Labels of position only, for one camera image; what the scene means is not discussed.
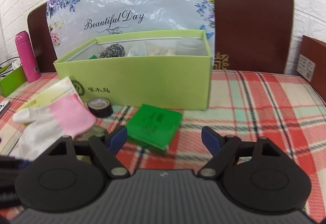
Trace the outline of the white and pink glove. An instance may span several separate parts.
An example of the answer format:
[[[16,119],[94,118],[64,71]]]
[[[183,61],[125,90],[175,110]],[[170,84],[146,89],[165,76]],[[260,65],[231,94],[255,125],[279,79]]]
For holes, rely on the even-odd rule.
[[[10,155],[32,161],[60,137],[75,138],[87,132],[96,117],[76,94],[70,94],[47,106],[22,109],[13,115],[13,121],[27,126]]]

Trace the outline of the green small box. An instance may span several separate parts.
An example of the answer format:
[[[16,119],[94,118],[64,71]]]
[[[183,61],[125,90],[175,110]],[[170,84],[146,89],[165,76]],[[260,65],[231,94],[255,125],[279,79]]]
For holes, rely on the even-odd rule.
[[[143,104],[126,125],[128,142],[164,156],[181,121],[180,112]]]

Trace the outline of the steel wool scrubber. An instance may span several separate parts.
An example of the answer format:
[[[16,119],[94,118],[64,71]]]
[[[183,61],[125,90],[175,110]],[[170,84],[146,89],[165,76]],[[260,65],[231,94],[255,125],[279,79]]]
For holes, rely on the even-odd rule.
[[[114,43],[99,51],[98,56],[99,58],[125,57],[126,51],[121,44]]]

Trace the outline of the clear plastic cup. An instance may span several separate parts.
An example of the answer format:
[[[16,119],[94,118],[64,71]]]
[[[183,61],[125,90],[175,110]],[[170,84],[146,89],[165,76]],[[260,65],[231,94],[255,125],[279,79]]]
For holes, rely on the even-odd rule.
[[[201,39],[180,38],[176,41],[176,55],[180,56],[205,56],[206,48]]]

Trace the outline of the bag of cotton swabs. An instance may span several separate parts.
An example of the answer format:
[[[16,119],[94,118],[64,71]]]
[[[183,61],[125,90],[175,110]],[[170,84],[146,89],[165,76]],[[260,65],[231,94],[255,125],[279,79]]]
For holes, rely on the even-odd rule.
[[[175,54],[175,50],[157,45],[153,42],[134,42],[131,44],[127,56],[174,56]]]

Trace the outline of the black tape roll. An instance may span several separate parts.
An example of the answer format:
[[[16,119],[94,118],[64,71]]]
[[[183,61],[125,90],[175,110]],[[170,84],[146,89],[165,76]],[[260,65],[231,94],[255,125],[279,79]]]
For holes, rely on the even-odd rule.
[[[113,114],[111,102],[106,98],[94,98],[87,102],[89,111],[97,118],[106,118]]]

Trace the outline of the yellow green flat package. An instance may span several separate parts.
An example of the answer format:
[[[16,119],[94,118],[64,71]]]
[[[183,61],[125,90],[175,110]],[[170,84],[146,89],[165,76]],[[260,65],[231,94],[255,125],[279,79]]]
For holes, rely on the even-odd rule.
[[[81,101],[72,81],[69,77],[65,77],[59,80],[56,84],[45,89],[40,94],[31,98],[28,102],[24,103],[17,111],[26,108],[37,108],[41,106],[47,106],[59,100],[59,98],[70,94],[76,94],[77,98]]]

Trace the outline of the white phone device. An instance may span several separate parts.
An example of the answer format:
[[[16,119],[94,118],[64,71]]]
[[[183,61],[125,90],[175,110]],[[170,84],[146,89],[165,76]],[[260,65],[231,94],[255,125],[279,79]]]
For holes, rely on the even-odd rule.
[[[0,102],[0,116],[2,116],[5,113],[5,111],[8,109],[10,104],[11,104],[11,102],[7,99],[2,100]]]

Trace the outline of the light green storage box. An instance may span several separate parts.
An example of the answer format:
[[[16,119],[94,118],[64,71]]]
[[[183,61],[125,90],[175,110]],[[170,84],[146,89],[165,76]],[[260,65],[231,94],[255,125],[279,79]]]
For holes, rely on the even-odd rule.
[[[100,49],[120,44],[126,52],[151,45],[174,49],[178,40],[200,41],[201,56],[128,56],[99,58]],[[54,62],[60,78],[81,87],[84,102],[107,98],[114,105],[205,110],[209,104],[211,48],[204,30],[156,30],[93,38]]]

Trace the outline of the green tissue box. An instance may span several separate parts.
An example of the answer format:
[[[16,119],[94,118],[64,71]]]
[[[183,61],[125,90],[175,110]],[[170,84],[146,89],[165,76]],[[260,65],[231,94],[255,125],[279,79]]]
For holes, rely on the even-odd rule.
[[[27,82],[22,66],[8,73],[4,78],[1,78],[0,92],[1,96],[7,97],[21,85]]]

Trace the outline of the pink thermos bottle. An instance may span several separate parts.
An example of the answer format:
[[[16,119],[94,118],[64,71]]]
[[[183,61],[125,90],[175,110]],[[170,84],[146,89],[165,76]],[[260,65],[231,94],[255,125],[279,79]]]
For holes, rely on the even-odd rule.
[[[28,33],[22,31],[16,34],[15,44],[26,79],[29,83],[32,83],[39,79],[41,74]]]

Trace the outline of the brown cardboard box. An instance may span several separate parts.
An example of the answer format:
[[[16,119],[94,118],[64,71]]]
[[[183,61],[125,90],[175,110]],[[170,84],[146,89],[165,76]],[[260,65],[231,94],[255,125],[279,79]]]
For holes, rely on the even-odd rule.
[[[325,101],[325,42],[303,35],[297,73],[310,83]]]

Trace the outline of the floral Beautiful Day pillow bag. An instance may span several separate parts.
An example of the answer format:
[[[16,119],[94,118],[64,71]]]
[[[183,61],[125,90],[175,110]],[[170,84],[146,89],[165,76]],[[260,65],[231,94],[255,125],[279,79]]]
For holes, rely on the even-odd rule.
[[[124,32],[199,29],[215,44],[214,0],[49,0],[46,21],[57,57]]]

